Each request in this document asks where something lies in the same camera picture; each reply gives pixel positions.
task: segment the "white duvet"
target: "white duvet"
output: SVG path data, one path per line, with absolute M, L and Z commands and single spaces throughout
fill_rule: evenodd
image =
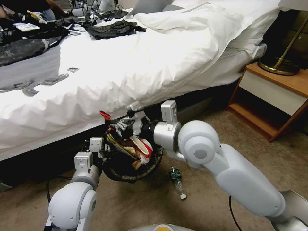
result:
M 278 2 L 269 0 L 263 11 Z M 102 124 L 99 110 L 118 117 L 135 100 L 146 106 L 174 96 L 213 65 L 254 17 L 199 4 L 126 19 L 147 31 L 108 40 L 70 36 L 60 45 L 59 73 L 69 73 L 67 79 L 37 86 L 33 97 L 19 90 L 0 94 L 0 160 Z M 70 67 L 80 70 L 67 72 Z

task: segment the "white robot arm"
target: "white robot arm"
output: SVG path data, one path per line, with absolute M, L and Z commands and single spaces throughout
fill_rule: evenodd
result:
M 136 113 L 140 111 L 128 108 Z M 151 138 L 165 148 L 170 157 L 185 161 L 193 168 L 207 168 L 223 190 L 253 214 L 266 216 L 276 230 L 308 231 L 307 200 L 291 191 L 280 193 L 238 151 L 230 145 L 220 144 L 217 132 L 206 122 L 190 121 L 181 127 L 175 101 L 166 101 L 161 110 L 163 121 L 158 123 L 145 124 L 140 118 L 142 114 L 135 116 L 138 119 L 135 122 L 140 123 L 140 126 L 134 124 L 139 135 L 143 131 L 153 131 Z M 49 225 L 52 222 L 64 229 L 87 230 L 96 204 L 94 190 L 101 173 L 93 164 L 92 152 L 99 154 L 102 143 L 102 138 L 91 138 L 90 152 L 79 152 L 75 156 L 76 173 L 71 183 L 51 199 Z

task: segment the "lamp stand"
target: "lamp stand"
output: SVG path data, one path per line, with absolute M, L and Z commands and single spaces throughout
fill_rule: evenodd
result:
M 305 20 L 301 24 L 300 28 L 298 29 L 298 31 L 296 32 L 296 34 L 294 35 L 291 42 L 289 43 L 289 45 L 287 46 L 286 50 L 284 51 L 283 55 L 280 58 L 278 57 L 268 58 L 264 56 L 258 61 L 259 67 L 274 74 L 296 75 L 300 70 L 299 66 L 294 64 L 292 61 L 285 59 L 285 56 L 290 50 L 290 48 L 293 46 L 294 42 L 297 40 L 298 36 L 306 26 L 307 22 L 308 22 L 308 16 L 305 18 Z

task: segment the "floor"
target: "floor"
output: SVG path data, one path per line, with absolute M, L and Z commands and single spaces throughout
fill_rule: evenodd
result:
M 196 119 L 210 123 L 222 143 L 235 147 L 280 191 L 292 189 L 308 198 L 308 137 L 290 132 L 268 143 L 244 122 L 224 110 L 210 110 Z M 175 165 L 183 176 L 187 200 L 181 201 L 168 177 Z M 64 175 L 71 176 L 73 171 Z M 65 180 L 54 180 L 51 193 Z M 207 170 L 196 170 L 167 155 L 159 168 L 135 184 L 114 182 L 105 175 L 97 189 L 98 203 L 91 231 L 125 231 L 153 223 L 173 223 L 199 231 L 237 230 L 228 207 L 228 195 Z M 250 214 L 233 201 L 242 230 L 273 230 L 264 217 Z M 47 219 L 45 183 L 27 181 L 0 193 L 0 230 L 43 230 Z

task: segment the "wooden nightstand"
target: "wooden nightstand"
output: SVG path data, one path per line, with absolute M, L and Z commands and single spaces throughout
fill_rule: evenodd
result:
M 282 76 L 253 63 L 246 66 L 227 110 L 272 142 L 308 108 L 307 99 L 308 69 Z

